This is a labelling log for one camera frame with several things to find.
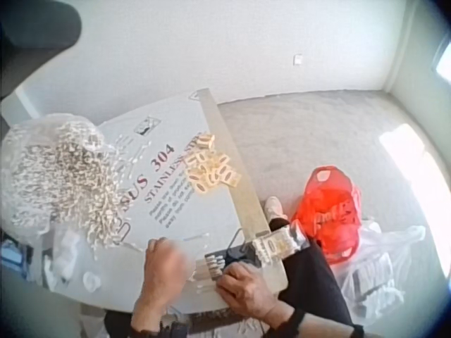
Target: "white sneaker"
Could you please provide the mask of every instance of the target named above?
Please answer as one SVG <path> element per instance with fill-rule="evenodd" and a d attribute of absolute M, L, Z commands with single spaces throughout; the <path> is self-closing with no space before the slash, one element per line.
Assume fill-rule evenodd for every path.
<path fill-rule="evenodd" d="M 266 219 L 268 223 L 271 222 L 274 218 L 284 218 L 288 219 L 288 217 L 283 213 L 282 204 L 277 197 L 271 196 L 269 197 L 263 208 Z"/>

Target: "wrist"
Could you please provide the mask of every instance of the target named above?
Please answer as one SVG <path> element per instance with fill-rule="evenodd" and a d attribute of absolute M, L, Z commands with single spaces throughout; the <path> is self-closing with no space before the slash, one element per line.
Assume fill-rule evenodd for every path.
<path fill-rule="evenodd" d="M 131 325 L 138 332 L 159 332 L 161 317 L 165 312 L 164 306 L 139 298 L 133 310 Z"/>
<path fill-rule="evenodd" d="M 275 306 L 264 316 L 263 321 L 273 329 L 277 329 L 283 323 L 286 323 L 294 312 L 292 306 L 283 301 L 277 301 Z"/>

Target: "hand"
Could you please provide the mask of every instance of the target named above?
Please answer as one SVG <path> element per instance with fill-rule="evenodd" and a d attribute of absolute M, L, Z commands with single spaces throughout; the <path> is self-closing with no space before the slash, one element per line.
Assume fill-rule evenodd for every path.
<path fill-rule="evenodd" d="M 144 282 L 135 304 L 132 326 L 137 330 L 159 331 L 166 308 L 185 286 L 187 261 L 166 238 L 151 239 L 144 263 Z"/>
<path fill-rule="evenodd" d="M 277 300 L 253 265 L 242 262 L 230 264 L 216 286 L 233 311 L 244 317 L 263 320 L 275 329 L 294 312 L 294 308 Z"/>

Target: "white wall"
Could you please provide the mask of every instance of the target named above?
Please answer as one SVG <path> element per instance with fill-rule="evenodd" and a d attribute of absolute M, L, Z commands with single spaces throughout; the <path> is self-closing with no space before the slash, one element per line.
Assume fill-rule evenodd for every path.
<path fill-rule="evenodd" d="M 218 102 L 329 89 L 381 89 L 405 0 L 66 0 L 80 41 L 24 90 L 42 114 L 99 123 L 178 92 Z M 300 68 L 294 54 L 304 55 Z"/>
<path fill-rule="evenodd" d="M 426 1 L 410 1 L 407 8 L 411 15 L 386 89 L 422 126 L 451 170 L 451 84 L 435 71 L 436 54 L 451 31 Z"/>

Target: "pile of small parts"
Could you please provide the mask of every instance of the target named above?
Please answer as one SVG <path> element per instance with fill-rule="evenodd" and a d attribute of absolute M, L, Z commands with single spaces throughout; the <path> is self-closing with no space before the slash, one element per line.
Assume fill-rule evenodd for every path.
<path fill-rule="evenodd" d="M 214 135 L 200 135 L 196 143 L 198 149 L 185 157 L 186 175 L 194 190 L 206 194 L 221 183 L 236 187 L 241 174 L 228 165 L 229 156 L 214 150 Z"/>
<path fill-rule="evenodd" d="M 86 230 L 94 248 L 111 246 L 121 212 L 117 151 L 90 121 L 60 115 L 15 126 L 6 135 L 5 230 L 30 242 L 55 226 L 71 226 Z M 39 136 L 49 128 L 45 123 L 54 127 Z"/>

